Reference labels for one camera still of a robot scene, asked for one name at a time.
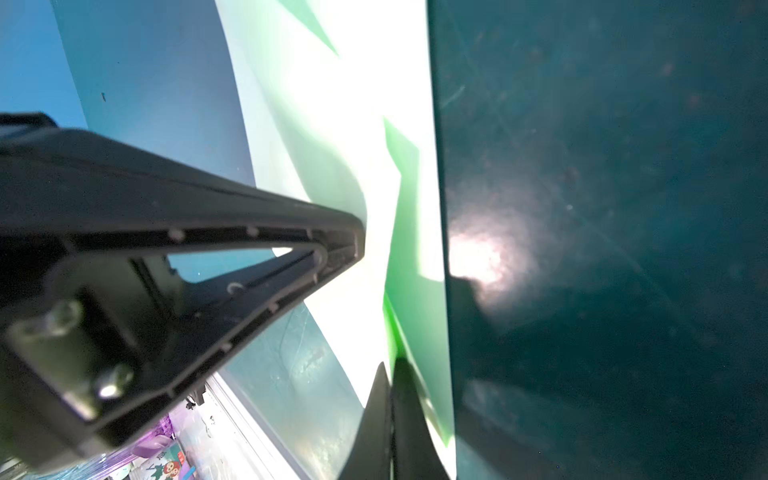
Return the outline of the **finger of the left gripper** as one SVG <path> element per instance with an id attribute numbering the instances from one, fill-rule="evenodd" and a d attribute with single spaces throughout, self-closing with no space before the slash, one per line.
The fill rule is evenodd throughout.
<path id="1" fill-rule="evenodd" d="M 135 441 L 364 244 L 352 214 L 3 114 L 2 454 L 56 471 Z"/>

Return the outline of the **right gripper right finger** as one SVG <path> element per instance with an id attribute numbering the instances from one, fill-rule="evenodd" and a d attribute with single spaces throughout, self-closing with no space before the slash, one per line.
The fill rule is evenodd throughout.
<path id="1" fill-rule="evenodd" d="M 430 436 L 414 370 L 406 358 L 395 362 L 391 402 L 393 478 L 448 480 Z"/>

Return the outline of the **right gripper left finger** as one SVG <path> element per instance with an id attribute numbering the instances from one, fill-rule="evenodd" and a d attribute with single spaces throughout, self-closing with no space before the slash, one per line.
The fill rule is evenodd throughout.
<path id="1" fill-rule="evenodd" d="M 368 402 L 348 459 L 339 480 L 387 480 L 390 478 L 392 407 L 390 383 L 384 363 L 374 377 Z"/>

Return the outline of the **light green paper sheet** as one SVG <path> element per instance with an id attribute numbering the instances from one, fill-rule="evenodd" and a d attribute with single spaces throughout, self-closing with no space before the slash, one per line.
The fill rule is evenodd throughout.
<path id="1" fill-rule="evenodd" d="M 349 212 L 363 258 L 307 299 L 360 401 L 408 359 L 456 477 L 427 5 L 220 1 L 255 181 Z"/>

